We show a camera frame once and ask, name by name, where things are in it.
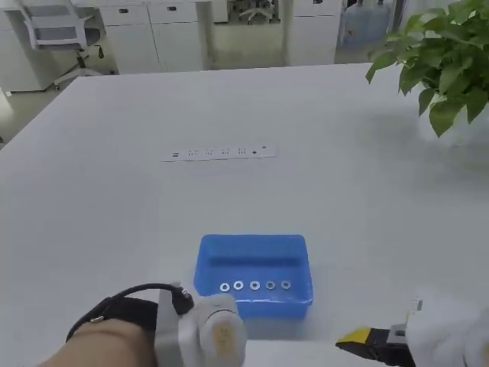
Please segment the white table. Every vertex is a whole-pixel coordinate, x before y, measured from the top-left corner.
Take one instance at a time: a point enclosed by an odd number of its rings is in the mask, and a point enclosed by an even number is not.
[[[416,96],[367,68],[77,79],[0,153],[0,365],[48,357],[107,295],[191,280],[207,233],[306,238],[315,303],[246,366],[377,365],[334,342],[402,322],[418,284],[489,304],[487,162],[422,144]],[[279,156],[160,163],[262,143]]]

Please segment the power strip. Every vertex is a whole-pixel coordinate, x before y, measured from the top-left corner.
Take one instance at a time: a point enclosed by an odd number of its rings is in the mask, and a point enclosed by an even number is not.
[[[270,158],[277,156],[277,148],[259,147],[182,149],[164,155],[162,162],[214,161],[221,159]]]

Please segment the office chair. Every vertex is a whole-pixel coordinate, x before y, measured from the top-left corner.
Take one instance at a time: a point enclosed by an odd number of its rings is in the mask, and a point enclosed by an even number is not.
[[[248,9],[240,13],[239,17],[248,16],[248,24],[251,24],[251,21],[257,15],[263,15],[268,21],[271,21],[274,17],[274,5],[271,1],[268,0],[257,0],[255,2],[254,8]]]
[[[102,75],[87,69],[80,51],[87,50],[100,41],[102,32],[98,28],[88,28],[86,22],[95,17],[83,16],[70,0],[50,0],[47,5],[35,5],[38,0],[15,0],[24,17],[29,32],[31,46],[35,50],[74,50],[79,68],[54,80],[54,89],[60,89],[60,83],[78,76]],[[102,48],[99,57],[103,57]]]

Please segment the floor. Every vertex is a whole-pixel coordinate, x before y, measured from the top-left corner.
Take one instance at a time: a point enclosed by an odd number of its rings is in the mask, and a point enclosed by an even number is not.
[[[212,65],[214,70],[284,65],[280,23],[217,24],[214,27],[214,45],[215,57]],[[110,47],[104,44],[102,46],[105,50],[105,58],[100,60],[98,50],[94,49],[86,63],[89,68],[108,73],[116,67],[110,54]],[[362,60],[361,55],[343,51],[339,51],[336,57],[336,63],[362,62]],[[11,96],[0,93],[0,137],[4,142],[8,143],[12,140],[59,93],[52,89],[43,93],[15,93]]]

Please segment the blue plastic tray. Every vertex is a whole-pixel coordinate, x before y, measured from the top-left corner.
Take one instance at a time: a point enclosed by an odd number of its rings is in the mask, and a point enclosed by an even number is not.
[[[313,303],[313,284],[306,242],[301,235],[205,235],[200,242],[194,285],[201,296],[221,293],[231,286],[243,319],[249,317],[304,318]],[[243,281],[240,291],[235,281]],[[251,281],[259,281],[257,291]],[[265,284],[273,281],[275,289]],[[290,281],[284,290],[282,281]]]

